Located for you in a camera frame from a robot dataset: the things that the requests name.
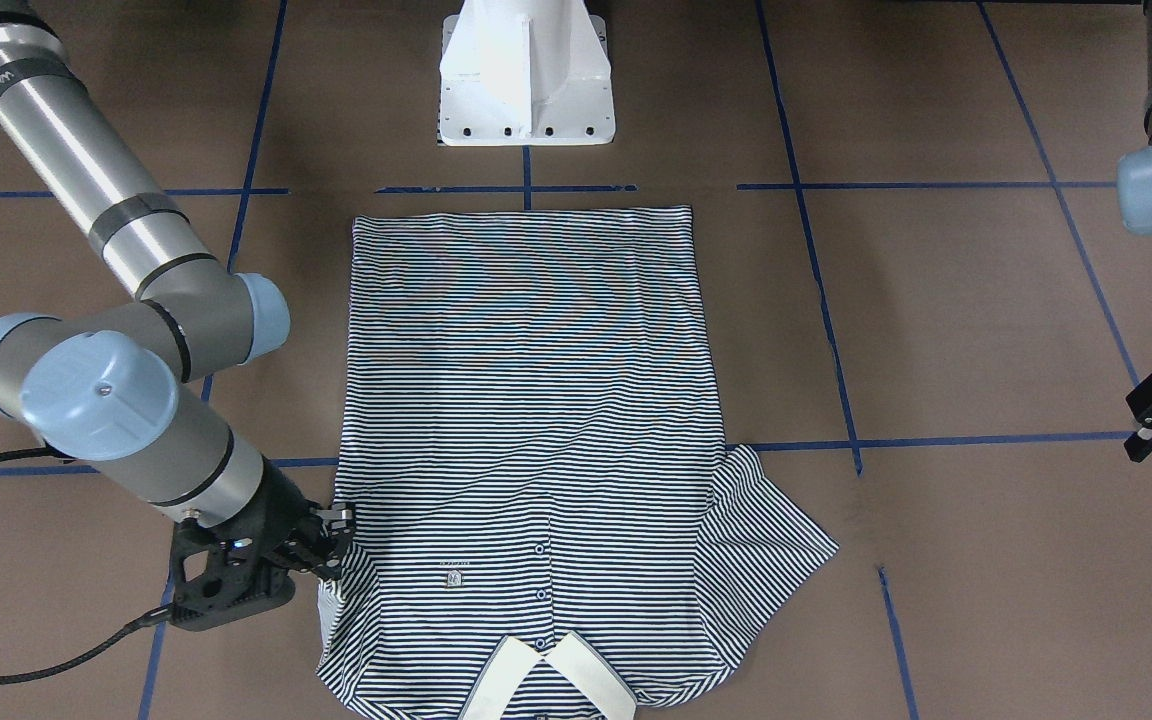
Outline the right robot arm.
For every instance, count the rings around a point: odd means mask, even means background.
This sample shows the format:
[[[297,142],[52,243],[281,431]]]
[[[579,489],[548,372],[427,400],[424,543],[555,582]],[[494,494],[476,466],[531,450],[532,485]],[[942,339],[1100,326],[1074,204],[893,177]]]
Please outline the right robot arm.
[[[170,521],[179,628],[276,609],[297,574],[338,583],[353,511],[308,500],[191,388],[283,346],[282,291],[206,247],[26,1],[0,1],[0,129],[122,291],[0,318],[0,415]]]

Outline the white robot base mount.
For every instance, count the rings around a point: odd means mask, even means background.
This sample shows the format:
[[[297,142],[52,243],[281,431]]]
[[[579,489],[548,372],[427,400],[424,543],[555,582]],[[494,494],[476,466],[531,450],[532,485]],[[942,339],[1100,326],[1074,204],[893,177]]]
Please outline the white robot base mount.
[[[617,132],[607,23],[585,1],[465,1],[442,23],[435,137],[599,146]]]

